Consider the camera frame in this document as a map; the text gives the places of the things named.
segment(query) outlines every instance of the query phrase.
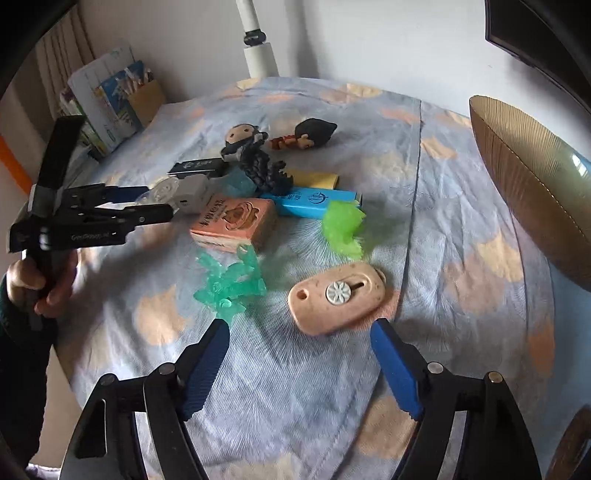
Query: bed sheet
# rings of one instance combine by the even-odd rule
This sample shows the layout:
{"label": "bed sheet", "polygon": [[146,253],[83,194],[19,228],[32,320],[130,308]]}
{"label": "bed sheet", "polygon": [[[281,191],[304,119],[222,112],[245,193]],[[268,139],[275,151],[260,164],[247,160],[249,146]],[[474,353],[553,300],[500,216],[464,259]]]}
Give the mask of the bed sheet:
{"label": "bed sheet", "polygon": [[[302,334],[289,289],[347,260],[330,251],[319,221],[279,219],[259,256],[269,293],[236,317],[212,392],[187,423],[210,477],[390,478],[414,423],[379,379],[368,329],[397,310],[397,331],[427,359],[458,374],[501,371],[532,422],[553,364],[550,273],[490,180],[467,118],[371,87],[249,79],[163,106],[93,181],[153,186],[183,154],[217,156],[236,124],[277,137],[309,117],[337,123],[332,140],[271,155],[292,168],[338,173],[340,189],[363,194],[364,260],[386,274],[388,298],[351,328]],[[175,360],[214,318],[192,297],[205,272],[190,222],[178,216],[138,228],[123,246],[80,251],[57,352],[81,404],[104,373],[131,378]],[[145,415],[137,419],[148,473],[158,478]],[[460,427],[444,475],[459,438]]]}

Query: orange cardboard box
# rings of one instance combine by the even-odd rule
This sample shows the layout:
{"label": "orange cardboard box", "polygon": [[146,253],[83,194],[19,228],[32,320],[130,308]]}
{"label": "orange cardboard box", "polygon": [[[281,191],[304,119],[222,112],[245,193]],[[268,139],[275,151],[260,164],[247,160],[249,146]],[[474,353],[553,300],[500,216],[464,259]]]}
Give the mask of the orange cardboard box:
{"label": "orange cardboard box", "polygon": [[258,251],[276,220],[272,200],[214,195],[192,224],[191,235],[205,248],[236,252],[238,245],[252,245]]}

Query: white pole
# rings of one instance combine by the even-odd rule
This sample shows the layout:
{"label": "white pole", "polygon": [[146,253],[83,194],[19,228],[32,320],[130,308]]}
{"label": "white pole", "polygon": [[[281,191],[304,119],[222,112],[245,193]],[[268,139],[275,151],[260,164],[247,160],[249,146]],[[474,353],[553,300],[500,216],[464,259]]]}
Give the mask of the white pole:
{"label": "white pole", "polygon": [[244,31],[251,32],[253,30],[260,30],[261,27],[258,18],[256,17],[255,5],[252,0],[236,0],[236,6],[240,12]]}
{"label": "white pole", "polygon": [[236,0],[246,36],[244,49],[246,64],[251,78],[278,77],[277,62],[267,36],[261,31],[252,0]]}

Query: orange stripe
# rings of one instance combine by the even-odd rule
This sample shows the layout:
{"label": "orange stripe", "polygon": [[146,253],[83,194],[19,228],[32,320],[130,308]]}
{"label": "orange stripe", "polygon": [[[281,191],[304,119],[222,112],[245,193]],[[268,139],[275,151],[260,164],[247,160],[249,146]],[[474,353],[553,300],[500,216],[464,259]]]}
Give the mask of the orange stripe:
{"label": "orange stripe", "polygon": [[18,160],[12,154],[9,146],[6,145],[4,138],[0,135],[0,160],[8,171],[17,185],[21,188],[26,195],[29,195],[31,191],[31,187],[33,186],[33,182],[31,181],[31,177],[27,174],[25,169],[21,166]]}

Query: yellow object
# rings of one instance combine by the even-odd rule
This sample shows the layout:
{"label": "yellow object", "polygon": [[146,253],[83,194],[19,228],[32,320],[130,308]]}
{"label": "yellow object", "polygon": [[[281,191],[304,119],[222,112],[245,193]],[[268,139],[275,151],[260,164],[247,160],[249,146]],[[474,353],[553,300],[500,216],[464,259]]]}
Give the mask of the yellow object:
{"label": "yellow object", "polygon": [[336,173],[323,171],[286,170],[285,173],[294,177],[294,187],[334,190],[339,181]]}

